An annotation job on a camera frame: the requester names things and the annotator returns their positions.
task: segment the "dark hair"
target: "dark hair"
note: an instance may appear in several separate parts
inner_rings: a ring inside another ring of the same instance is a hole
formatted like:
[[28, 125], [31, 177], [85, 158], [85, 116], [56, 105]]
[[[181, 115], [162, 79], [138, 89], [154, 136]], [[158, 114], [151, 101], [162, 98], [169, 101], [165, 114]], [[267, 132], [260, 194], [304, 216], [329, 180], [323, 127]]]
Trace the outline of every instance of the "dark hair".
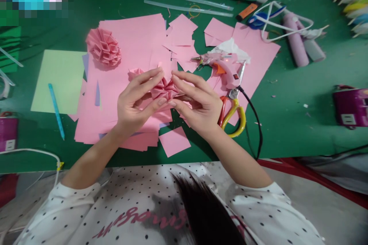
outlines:
[[246, 244], [221, 201], [205, 183], [199, 182], [191, 174], [190, 180], [174, 174], [172, 177], [179, 187], [196, 245]]

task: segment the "green table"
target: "green table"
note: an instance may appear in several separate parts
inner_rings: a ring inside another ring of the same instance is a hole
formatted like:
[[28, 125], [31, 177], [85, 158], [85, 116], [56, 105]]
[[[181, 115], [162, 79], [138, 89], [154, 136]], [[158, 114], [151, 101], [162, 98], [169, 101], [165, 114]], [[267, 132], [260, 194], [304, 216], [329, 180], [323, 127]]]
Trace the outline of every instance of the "green table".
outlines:
[[[183, 0], [152, 0], [173, 5], [190, 7], [193, 3]], [[234, 13], [243, 10], [247, 4], [238, 0], [210, 0], [234, 6]], [[352, 39], [347, 19], [340, 13], [343, 7], [332, 0], [281, 0], [288, 8], [302, 16], [311, 18], [317, 28], [330, 24], [327, 35], [319, 38], [318, 43], [326, 52], [327, 59], [312, 63], [304, 68], [296, 68], [287, 40], [281, 40], [281, 52], [273, 61], [256, 93], [252, 97], [260, 120], [264, 136], [261, 158], [294, 157], [333, 154], [343, 149], [363, 145], [367, 141], [368, 128], [348, 130], [337, 126], [334, 118], [332, 92], [334, 85], [347, 84], [359, 88], [367, 83], [367, 41], [362, 38]], [[9, 99], [0, 101], [1, 111], [15, 112], [19, 117], [18, 148], [48, 150], [60, 156], [69, 169], [90, 145], [76, 143], [74, 133], [76, 123], [67, 115], [62, 115], [66, 132], [66, 141], [60, 138], [55, 115], [31, 112], [31, 103], [41, 66], [43, 50], [57, 49], [86, 51], [85, 38], [91, 28], [96, 28], [100, 20], [117, 20], [122, 16], [135, 16], [162, 13], [169, 22], [180, 12], [154, 7], [143, 0], [74, 0], [70, 3], [74, 15], [69, 19], [55, 20], [35, 26], [32, 21], [22, 26], [22, 36], [31, 36], [31, 47], [20, 52], [20, 61], [25, 65], [11, 74], [17, 83]], [[203, 30], [212, 16], [200, 14], [193, 19], [199, 27], [194, 32], [195, 48], [204, 53]], [[235, 18], [217, 17], [222, 22], [235, 26]], [[210, 68], [204, 68], [196, 74], [208, 78]], [[204, 162], [217, 160], [210, 147], [192, 129], [188, 128], [179, 115], [173, 111], [173, 122], [162, 128], [160, 135], [183, 126], [192, 147], [171, 158], [167, 158], [161, 144], [147, 152], [119, 149], [108, 166], [149, 165], [159, 163]], [[235, 140], [246, 150], [253, 151], [258, 146], [258, 126], [251, 108], [247, 109], [246, 132]], [[227, 131], [235, 128], [228, 126]], [[56, 161], [49, 156], [23, 152], [0, 156], [0, 173], [54, 170]]]

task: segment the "yellow paper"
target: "yellow paper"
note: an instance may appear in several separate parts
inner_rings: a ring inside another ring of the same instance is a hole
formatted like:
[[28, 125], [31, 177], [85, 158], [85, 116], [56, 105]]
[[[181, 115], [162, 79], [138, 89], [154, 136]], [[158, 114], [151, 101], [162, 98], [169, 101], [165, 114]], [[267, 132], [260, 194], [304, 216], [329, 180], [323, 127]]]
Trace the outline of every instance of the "yellow paper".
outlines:
[[53, 85], [60, 114], [76, 114], [85, 52], [45, 50], [31, 111], [55, 113], [48, 84]]

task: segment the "polka dot shirt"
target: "polka dot shirt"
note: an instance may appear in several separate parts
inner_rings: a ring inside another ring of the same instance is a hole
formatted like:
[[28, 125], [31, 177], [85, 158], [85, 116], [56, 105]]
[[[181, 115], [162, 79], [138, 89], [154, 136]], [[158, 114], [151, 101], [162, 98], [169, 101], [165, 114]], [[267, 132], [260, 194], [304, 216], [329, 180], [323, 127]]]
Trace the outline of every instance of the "polka dot shirt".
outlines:
[[[19, 244], [187, 244], [190, 225], [171, 173], [189, 178], [189, 171], [218, 196], [199, 163], [123, 167], [103, 187], [76, 190], [59, 183]], [[218, 198], [247, 244], [323, 244], [276, 183], [261, 189], [232, 184]]]

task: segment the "fingernail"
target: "fingernail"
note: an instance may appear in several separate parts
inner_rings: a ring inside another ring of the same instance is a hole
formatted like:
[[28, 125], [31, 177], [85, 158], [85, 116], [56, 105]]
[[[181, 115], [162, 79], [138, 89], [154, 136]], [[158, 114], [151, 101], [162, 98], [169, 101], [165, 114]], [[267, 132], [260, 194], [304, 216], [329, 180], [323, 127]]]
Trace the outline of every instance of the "fingernail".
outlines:
[[166, 99], [165, 98], [160, 98], [159, 100], [158, 100], [158, 105], [159, 106], [161, 106], [161, 105], [163, 105], [164, 103], [166, 102]]
[[176, 103], [174, 103], [173, 101], [169, 101], [168, 104], [170, 104], [172, 107], [176, 106]]

